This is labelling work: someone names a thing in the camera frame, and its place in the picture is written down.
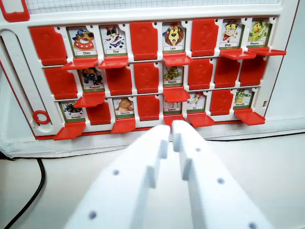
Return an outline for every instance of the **white table surface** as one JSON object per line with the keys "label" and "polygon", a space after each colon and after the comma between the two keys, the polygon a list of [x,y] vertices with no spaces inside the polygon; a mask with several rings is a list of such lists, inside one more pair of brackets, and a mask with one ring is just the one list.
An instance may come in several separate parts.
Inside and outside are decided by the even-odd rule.
{"label": "white table surface", "polygon": [[[209,144],[275,229],[300,229],[305,227],[304,140],[305,134],[298,134]],[[42,195],[12,228],[62,228],[92,181],[121,153],[44,159]],[[0,228],[30,199],[40,178],[36,159],[0,160]],[[157,189],[149,193],[144,228],[192,228],[188,198],[178,153],[170,150]]]}

